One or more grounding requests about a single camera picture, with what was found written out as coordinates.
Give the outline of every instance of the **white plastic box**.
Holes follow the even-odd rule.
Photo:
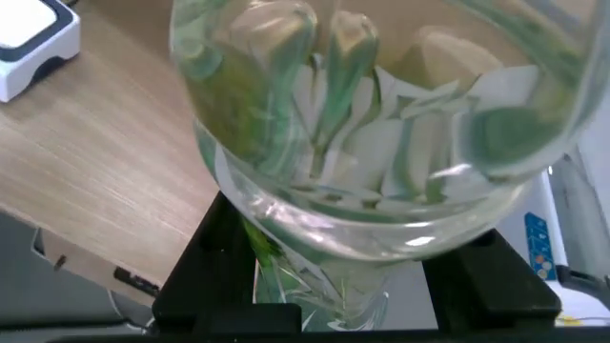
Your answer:
[[[73,58],[80,18],[58,0],[0,0],[0,102]]]

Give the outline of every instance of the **gray floor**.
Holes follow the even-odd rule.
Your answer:
[[[106,326],[123,317],[144,326],[151,318],[149,308],[116,294],[115,308],[107,290],[70,272],[55,272],[49,261],[32,252],[35,232],[0,214],[0,343],[46,342],[71,334],[140,334],[125,325]],[[99,326],[82,328],[89,324]],[[54,326],[80,328],[57,330]],[[9,327],[46,329],[9,332]]]

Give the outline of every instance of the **clear glass vase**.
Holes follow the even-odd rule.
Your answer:
[[[397,264],[492,228],[605,90],[610,4],[575,3],[174,0],[173,59],[256,300],[298,303],[305,330],[374,329]]]

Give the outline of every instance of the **wooden desk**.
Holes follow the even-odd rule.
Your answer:
[[[0,104],[0,209],[157,284],[217,192],[168,57],[171,6],[82,0],[80,55]]]

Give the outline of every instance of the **blue label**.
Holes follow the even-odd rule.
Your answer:
[[[530,266],[543,280],[557,280],[546,221],[531,212],[525,214],[524,219]]]

